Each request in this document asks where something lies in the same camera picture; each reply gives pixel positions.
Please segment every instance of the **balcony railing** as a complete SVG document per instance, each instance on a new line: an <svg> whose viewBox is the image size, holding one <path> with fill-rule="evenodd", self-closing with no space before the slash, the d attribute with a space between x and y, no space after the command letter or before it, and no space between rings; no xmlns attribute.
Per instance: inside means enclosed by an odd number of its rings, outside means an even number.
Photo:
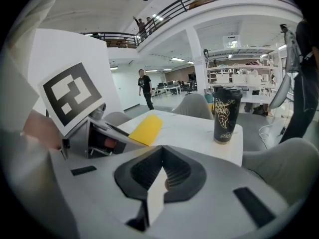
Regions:
<svg viewBox="0 0 319 239"><path fill-rule="evenodd" d="M106 41L107 47L136 48L149 35L153 34L160 27L173 20L175 17L196 7L215 1L218 0L177 0L156 14L156 16L154 15L154 17L145 24L144 29L138 32L136 35L118 32L96 32L87 33L86 35L91 35L94 38ZM293 0L278 1L282 1L297 7Z"/></svg>
<svg viewBox="0 0 319 239"><path fill-rule="evenodd" d="M83 34L105 41L107 47L135 49L138 46L138 37L134 34L119 32L94 32Z"/></svg>

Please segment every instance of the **gray floor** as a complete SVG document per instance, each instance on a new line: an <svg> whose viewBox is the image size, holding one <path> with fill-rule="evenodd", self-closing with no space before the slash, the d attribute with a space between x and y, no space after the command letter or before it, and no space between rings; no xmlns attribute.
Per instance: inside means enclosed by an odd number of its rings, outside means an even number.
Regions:
<svg viewBox="0 0 319 239"><path fill-rule="evenodd" d="M181 100L184 98L185 93L179 96L166 96L162 95L153 98L154 108L159 111L171 112L175 109ZM149 110L147 106L139 105L132 109L127 110L126 115L135 118ZM240 113L238 115L237 123L243 127L244 136L244 151L260 151L265 150L265 144L258 135L258 130L265 125L273 124L271 127L265 128L262 132L270 132L269 139L265 141L268 148L275 146L279 143L281 136L279 136L283 126L287 127L288 120L273 117L263 117L260 115ZM319 149L319 123L312 121L304 136L304 139L310 141Z"/></svg>

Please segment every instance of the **black tumbler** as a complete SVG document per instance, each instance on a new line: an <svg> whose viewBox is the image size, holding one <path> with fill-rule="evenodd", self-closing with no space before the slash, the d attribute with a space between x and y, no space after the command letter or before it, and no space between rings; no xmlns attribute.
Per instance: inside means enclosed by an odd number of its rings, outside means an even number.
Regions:
<svg viewBox="0 0 319 239"><path fill-rule="evenodd" d="M243 96L241 89L214 88L214 140L220 144L230 141L233 134Z"/></svg>

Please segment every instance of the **gold design on tumbler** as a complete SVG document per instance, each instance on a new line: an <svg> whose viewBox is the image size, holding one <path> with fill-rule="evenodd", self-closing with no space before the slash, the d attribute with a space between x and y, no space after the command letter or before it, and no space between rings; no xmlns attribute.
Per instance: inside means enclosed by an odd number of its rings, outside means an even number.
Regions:
<svg viewBox="0 0 319 239"><path fill-rule="evenodd" d="M228 100L228 102L224 104L218 98L215 99L215 105L216 105L215 111L218 114L218 120L222 128L227 129L226 124L228 122L228 116L229 116L229 109L227 108L227 106L234 103L236 103L235 100Z"/></svg>
<svg viewBox="0 0 319 239"><path fill-rule="evenodd" d="M220 136L220 138L230 138L230 137L231 137L231 135L232 135L232 133L231 133L231 132L224 133L224 134L222 134L222 135Z"/></svg>

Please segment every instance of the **gray fabric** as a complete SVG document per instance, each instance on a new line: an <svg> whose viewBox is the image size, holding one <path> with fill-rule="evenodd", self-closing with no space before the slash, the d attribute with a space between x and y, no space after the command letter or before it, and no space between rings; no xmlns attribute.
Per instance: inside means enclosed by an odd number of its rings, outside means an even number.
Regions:
<svg viewBox="0 0 319 239"><path fill-rule="evenodd" d="M201 119L214 120L205 97L200 94L185 96L180 105L172 112Z"/></svg>
<svg viewBox="0 0 319 239"><path fill-rule="evenodd" d="M292 138L265 151L244 152L242 166L293 205L307 197L319 174L319 152L310 142Z"/></svg>
<svg viewBox="0 0 319 239"><path fill-rule="evenodd" d="M127 116L124 113L121 112L113 112L110 114L107 114L103 120L111 123L114 126L119 126L124 124L125 122L128 122L129 120L131 120L132 118L130 118L129 116Z"/></svg>

